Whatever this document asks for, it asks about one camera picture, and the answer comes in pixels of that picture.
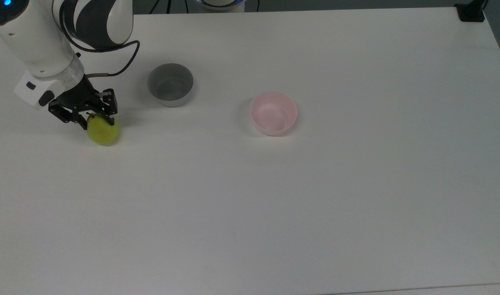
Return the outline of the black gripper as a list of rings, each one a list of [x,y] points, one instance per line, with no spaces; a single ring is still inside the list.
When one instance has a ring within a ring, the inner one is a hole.
[[[109,125],[116,125],[114,116],[118,112],[118,105],[114,90],[105,89],[99,92],[87,75],[83,75],[77,85],[64,91],[48,104],[48,111],[57,119],[63,123],[76,123],[85,131],[88,129],[88,123],[79,112],[86,110],[100,114]]]

